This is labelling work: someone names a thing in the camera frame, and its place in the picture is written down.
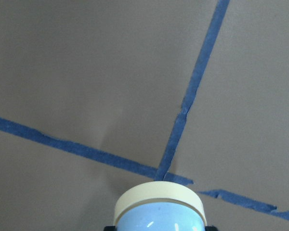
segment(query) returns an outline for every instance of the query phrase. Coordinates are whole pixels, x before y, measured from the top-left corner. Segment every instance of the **short blue tape piece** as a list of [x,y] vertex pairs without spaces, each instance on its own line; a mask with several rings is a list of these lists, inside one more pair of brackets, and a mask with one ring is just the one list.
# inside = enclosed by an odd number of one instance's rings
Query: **short blue tape piece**
[[[138,162],[101,150],[97,150],[80,143],[56,139],[54,137],[47,136],[36,129],[29,128],[27,126],[3,118],[0,118],[0,130],[13,134],[15,136],[25,138],[27,140],[38,142],[56,149],[86,157],[88,159],[95,160],[110,166],[118,167],[152,179],[154,178],[157,171],[157,169],[154,167],[142,165]],[[190,179],[174,174],[168,174],[167,178],[169,179],[169,181],[173,181],[182,185],[193,183],[193,181]]]
[[232,203],[234,205],[238,205],[244,208],[250,208],[255,211],[269,214],[269,215],[279,217],[279,218],[289,221],[289,211],[278,212],[277,206],[275,205],[269,205],[260,201],[255,201],[253,199],[235,194],[233,192],[228,192],[222,189],[199,192],[199,193],[211,196],[213,198],[221,198],[222,200]]
[[192,73],[185,97],[181,105],[181,111],[174,122],[165,153],[161,159],[154,180],[165,180],[165,175],[171,166],[174,153],[186,124],[187,114],[195,100],[197,89],[207,67],[214,43],[221,28],[223,18],[226,14],[228,4],[229,0],[219,0],[216,5],[209,29],[202,44],[194,71]]

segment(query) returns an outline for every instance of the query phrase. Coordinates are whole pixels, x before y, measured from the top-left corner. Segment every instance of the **blue tape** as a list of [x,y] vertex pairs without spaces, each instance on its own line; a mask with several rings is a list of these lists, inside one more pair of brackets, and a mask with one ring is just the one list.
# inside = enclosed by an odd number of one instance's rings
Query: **blue tape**
[[[110,166],[118,167],[152,179],[154,178],[157,171],[157,169],[154,167],[142,165],[138,162],[101,150],[97,150],[80,143],[64,141],[51,136],[47,136],[36,129],[29,128],[27,126],[3,118],[0,118],[0,130],[13,134],[15,136],[25,138],[27,140],[38,142],[56,149],[60,149],[62,151],[86,157],[88,159],[95,160],[97,162],[104,163]],[[169,181],[173,181],[182,185],[193,183],[193,181],[190,179],[174,174],[168,174],[167,178]]]
[[186,124],[187,114],[195,100],[197,89],[199,87],[204,71],[207,67],[211,52],[213,50],[214,43],[216,41],[218,32],[221,28],[223,18],[226,14],[228,4],[229,0],[219,0],[216,5],[209,29],[202,44],[199,56],[195,64],[194,71],[191,76],[191,80],[189,82],[188,88],[185,93],[185,97],[181,105],[181,111],[174,122],[171,135],[169,137],[164,155],[161,159],[154,180],[165,180],[165,175],[171,166],[174,153],[176,151],[176,148],[178,146],[179,140],[181,138],[182,132]]
[[255,201],[253,199],[235,194],[233,192],[228,192],[226,190],[211,190],[206,192],[199,192],[201,194],[211,196],[213,198],[221,198],[222,200],[238,205],[244,208],[250,208],[255,211],[269,214],[275,217],[279,217],[289,221],[289,211],[286,212],[277,212],[277,206],[269,205],[260,201]]

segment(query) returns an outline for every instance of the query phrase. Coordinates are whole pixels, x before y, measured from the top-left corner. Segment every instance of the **tape strip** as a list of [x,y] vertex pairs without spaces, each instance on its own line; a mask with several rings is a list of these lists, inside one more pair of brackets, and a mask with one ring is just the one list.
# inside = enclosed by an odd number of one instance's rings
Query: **tape strip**
[[226,190],[211,190],[205,192],[199,192],[201,194],[211,196],[213,198],[220,198],[226,202],[232,203],[234,205],[238,205],[244,208],[253,209],[257,212],[269,214],[275,217],[279,217],[289,221],[289,211],[286,212],[278,212],[277,206],[269,205],[260,201],[255,201],[253,199],[235,194],[233,192],[228,192]]
[[191,108],[195,97],[198,86],[207,67],[211,52],[213,50],[214,43],[216,41],[218,32],[221,28],[223,18],[226,14],[226,10],[229,4],[229,0],[219,0],[217,2],[209,29],[207,31],[206,37],[202,44],[199,56],[197,58],[194,71],[191,76],[188,88],[185,93],[181,105],[181,111],[178,114],[174,126],[171,131],[164,155],[158,167],[157,174],[154,180],[165,180],[165,175],[168,172],[171,162],[174,157],[174,153],[178,146],[179,140],[181,138],[182,132],[186,124],[186,117]]
[[[60,149],[62,151],[86,157],[88,159],[95,160],[97,162],[104,163],[110,166],[118,167],[152,179],[154,178],[157,171],[157,169],[154,167],[142,165],[138,162],[114,154],[110,154],[98,149],[94,149],[80,143],[60,140],[45,135],[36,129],[29,128],[27,126],[3,118],[0,118],[0,130],[13,134],[15,136],[25,138],[27,140],[38,142],[56,149]],[[193,183],[193,181],[188,178],[177,176],[171,173],[167,175],[167,179],[169,181],[173,181],[182,185]]]

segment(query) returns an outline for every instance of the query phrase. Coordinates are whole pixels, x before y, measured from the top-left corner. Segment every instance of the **gray floor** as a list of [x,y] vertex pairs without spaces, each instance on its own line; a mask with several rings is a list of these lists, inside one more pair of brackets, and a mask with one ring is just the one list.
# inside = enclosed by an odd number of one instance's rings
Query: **gray floor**
[[[0,117],[158,167],[216,2],[0,1]],[[289,210],[289,1],[230,2],[171,172]],[[0,231],[101,231],[151,180],[0,131]],[[289,230],[200,197],[220,231]]]

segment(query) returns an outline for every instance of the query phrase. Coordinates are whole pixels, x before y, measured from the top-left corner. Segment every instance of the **light blue surface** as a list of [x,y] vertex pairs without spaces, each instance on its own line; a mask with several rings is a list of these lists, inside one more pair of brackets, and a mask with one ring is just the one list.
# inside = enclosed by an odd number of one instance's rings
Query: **light blue surface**
[[126,212],[118,231],[204,231],[201,217],[192,209],[170,202],[156,202]]

